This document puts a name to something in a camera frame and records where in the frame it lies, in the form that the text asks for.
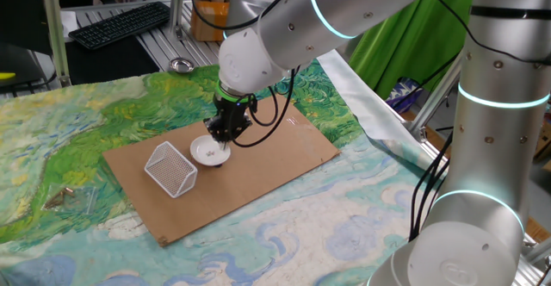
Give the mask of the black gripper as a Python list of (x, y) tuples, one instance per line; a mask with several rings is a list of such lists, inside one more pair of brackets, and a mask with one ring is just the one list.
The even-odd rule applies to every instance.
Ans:
[(233, 98), (214, 95), (216, 116), (204, 119), (203, 123), (221, 149), (227, 149), (230, 142), (252, 125), (251, 118), (246, 113), (250, 101), (248, 96)]

